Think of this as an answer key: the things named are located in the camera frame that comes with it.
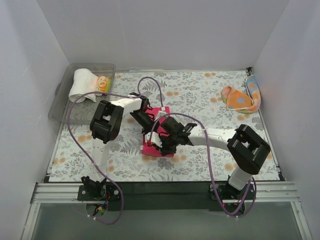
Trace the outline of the red microfiber towel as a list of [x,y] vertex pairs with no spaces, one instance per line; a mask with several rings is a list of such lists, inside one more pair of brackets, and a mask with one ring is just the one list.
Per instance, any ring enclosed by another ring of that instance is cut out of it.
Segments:
[[[165,107],[165,111],[166,113],[170,113],[170,108],[168,106],[163,106]],[[153,107],[153,108],[149,108],[146,110],[146,113],[153,119],[153,121],[155,121],[155,115],[157,112],[157,108],[158,107]],[[169,154],[169,155],[161,155],[161,152],[159,150],[156,149],[155,146],[147,146],[146,142],[145,142],[145,135],[143,134],[143,140],[142,140],[142,149],[141,152],[143,155],[146,156],[151,156],[151,157],[156,157],[156,158],[162,158],[162,157],[166,157],[166,158],[172,158],[174,156],[174,154]]]

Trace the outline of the orange blue patterned towel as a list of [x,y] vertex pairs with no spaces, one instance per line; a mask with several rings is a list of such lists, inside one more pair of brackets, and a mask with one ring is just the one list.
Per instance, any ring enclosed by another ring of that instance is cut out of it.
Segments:
[[253,114],[260,109],[261,94],[254,75],[245,79],[246,93],[232,86],[226,86],[221,91],[222,101],[227,110],[236,111],[241,114]]

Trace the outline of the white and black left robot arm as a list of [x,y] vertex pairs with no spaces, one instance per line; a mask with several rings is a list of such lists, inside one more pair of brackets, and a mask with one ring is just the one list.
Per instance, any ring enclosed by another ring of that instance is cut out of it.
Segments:
[[107,179],[103,176],[102,170],[106,168],[111,141],[117,138],[123,117],[130,114],[141,126],[142,134],[145,135],[150,132],[154,124],[155,116],[147,113],[151,109],[149,99],[134,92],[119,100],[99,102],[89,125],[93,139],[90,172],[88,176],[81,178],[86,193],[91,198],[104,199],[109,191],[106,186]]

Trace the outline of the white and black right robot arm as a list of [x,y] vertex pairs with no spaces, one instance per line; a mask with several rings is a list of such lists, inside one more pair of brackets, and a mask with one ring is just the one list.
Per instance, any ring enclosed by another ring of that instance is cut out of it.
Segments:
[[270,145],[250,126],[241,124],[235,130],[205,128],[201,123],[183,125],[169,116],[160,124],[167,136],[161,136],[161,154],[173,154],[179,145],[209,146],[229,151],[237,167],[228,177],[225,185],[217,187],[219,196],[226,199],[240,199],[248,181],[257,175],[267,156]]

